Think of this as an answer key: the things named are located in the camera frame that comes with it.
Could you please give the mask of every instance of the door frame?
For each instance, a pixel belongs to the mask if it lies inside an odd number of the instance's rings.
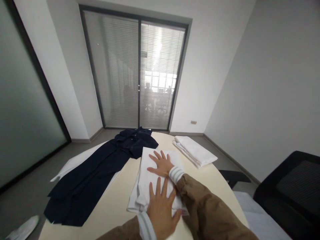
[[[82,4],[79,4],[79,11],[80,11],[81,22],[82,22],[84,37],[86,40],[89,61],[90,61],[90,66],[91,66],[91,71],[92,71],[93,81],[94,81],[95,86],[98,85],[97,84],[97,76],[96,76],[96,72],[94,69],[92,51],[90,48],[90,41],[89,41],[87,25],[86,25],[86,21],[85,21],[85,17],[84,17],[84,11],[90,11],[90,12],[95,12],[95,13],[102,13],[102,14],[107,14],[107,15],[113,15],[113,16],[125,17],[125,18],[131,18],[131,19],[138,20],[138,24],[139,24],[139,30],[138,30],[138,51],[139,51],[138,52],[138,89],[137,89],[138,90],[138,127],[140,127],[141,22],[147,21],[147,22],[158,23],[158,24],[163,24],[163,25],[167,25],[167,26],[179,27],[179,28],[185,29],[185,34],[184,34],[184,39],[183,39],[183,44],[182,44],[182,49],[181,49],[181,54],[180,54],[180,59],[179,59],[179,65],[178,65],[177,79],[176,79],[174,93],[172,96],[172,103],[171,103],[171,108],[170,108],[167,129],[152,129],[152,130],[156,130],[156,131],[168,131],[169,126],[170,126],[170,122],[171,122],[174,101],[176,99],[176,93],[177,93],[178,82],[179,82],[178,80],[180,79],[180,75],[181,75],[181,65],[182,65],[183,55],[185,52],[187,35],[188,35],[188,30],[189,30],[190,25],[186,24],[186,23],[168,21],[168,20],[163,20],[163,19],[158,19],[158,18],[152,18],[152,17],[142,16],[142,15],[137,15],[137,14],[114,11],[114,10],[109,10],[109,9],[105,9],[105,8],[93,7],[93,6],[82,5]],[[99,105],[99,110],[100,110],[100,115],[101,115],[103,127],[106,129],[123,129],[123,128],[114,128],[114,127],[106,127],[105,126],[102,104],[101,104],[101,100],[100,100],[100,93],[99,93],[97,87],[95,87],[95,89],[96,89],[98,105]]]

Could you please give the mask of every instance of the person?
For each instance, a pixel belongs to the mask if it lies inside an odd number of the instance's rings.
[[[149,155],[149,157],[155,161],[157,168],[148,168],[147,170],[166,177],[162,191],[159,177],[156,194],[154,194],[152,183],[150,183],[150,203],[147,212],[140,213],[97,240],[165,240],[174,233],[182,211],[177,210],[173,217],[171,215],[176,190],[173,190],[167,198],[168,177],[176,185],[176,189],[188,209],[192,227],[199,239],[258,240],[256,235],[240,222],[219,197],[184,173],[182,169],[175,167],[170,162],[169,155],[166,157],[163,151],[161,151],[161,156],[156,151],[154,154],[155,156]]]

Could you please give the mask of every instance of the white striped cuff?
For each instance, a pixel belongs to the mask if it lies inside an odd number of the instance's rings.
[[[177,182],[180,180],[184,173],[185,172],[181,168],[173,167],[169,172],[169,177],[174,182],[174,184],[177,185]]]
[[[140,236],[143,240],[157,240],[152,223],[146,212],[138,215]]]

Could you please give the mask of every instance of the hand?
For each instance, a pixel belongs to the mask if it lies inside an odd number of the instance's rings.
[[[172,217],[172,204],[176,197],[176,191],[173,190],[167,198],[168,178],[164,180],[164,184],[160,187],[160,178],[157,181],[156,195],[153,193],[152,183],[149,185],[150,203],[147,214],[152,223],[157,240],[165,240],[176,230],[176,226],[180,220],[182,210],[179,209]]]
[[[149,157],[155,161],[155,163],[157,164],[157,169],[155,168],[147,168],[147,170],[149,172],[155,173],[159,176],[162,177],[167,177],[169,175],[169,172],[171,170],[171,168],[174,167],[174,165],[170,162],[170,156],[169,154],[167,154],[167,158],[164,155],[163,151],[161,151],[161,156],[159,153],[157,153],[156,151],[153,152],[157,157],[152,156],[151,154],[149,154]]]

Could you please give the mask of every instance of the tabletop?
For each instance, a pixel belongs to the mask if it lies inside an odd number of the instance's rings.
[[[247,220],[228,183],[213,164],[200,169],[196,168],[173,144],[173,136],[153,132],[151,135],[159,144],[159,150],[176,150],[179,152],[184,171],[197,181],[204,184],[212,193],[220,197],[248,227]],[[140,166],[140,158],[130,158],[122,168],[115,181],[101,197],[91,215],[82,227],[51,224],[46,220],[39,240],[95,240],[112,228],[124,224],[136,214],[127,212],[127,205]],[[168,239],[193,239],[187,224],[181,218],[176,231]]]

